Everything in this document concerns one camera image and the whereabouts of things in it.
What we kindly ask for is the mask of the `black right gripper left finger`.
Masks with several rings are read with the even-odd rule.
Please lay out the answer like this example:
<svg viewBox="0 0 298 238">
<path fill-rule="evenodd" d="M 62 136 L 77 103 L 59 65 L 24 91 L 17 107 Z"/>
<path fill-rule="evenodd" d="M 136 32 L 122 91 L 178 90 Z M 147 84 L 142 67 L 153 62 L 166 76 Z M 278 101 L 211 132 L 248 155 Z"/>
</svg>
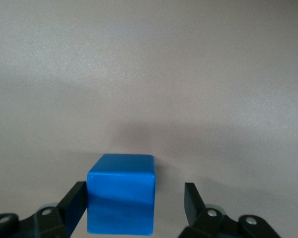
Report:
<svg viewBox="0 0 298 238">
<path fill-rule="evenodd" d="M 86 208 L 86 182 L 78 181 L 56 206 L 41 208 L 26 219 L 1 213 L 0 238 L 69 238 Z"/>
</svg>

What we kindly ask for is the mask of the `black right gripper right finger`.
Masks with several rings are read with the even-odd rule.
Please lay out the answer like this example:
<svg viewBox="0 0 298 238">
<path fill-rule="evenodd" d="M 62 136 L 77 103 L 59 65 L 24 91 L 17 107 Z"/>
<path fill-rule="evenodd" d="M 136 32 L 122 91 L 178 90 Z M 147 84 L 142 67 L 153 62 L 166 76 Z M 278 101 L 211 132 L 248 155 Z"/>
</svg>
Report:
<svg viewBox="0 0 298 238">
<path fill-rule="evenodd" d="M 255 215 L 231 219 L 215 206 L 206 206 L 194 183 L 184 186 L 184 210 L 188 226 L 180 238 L 278 238 L 266 220 Z"/>
</svg>

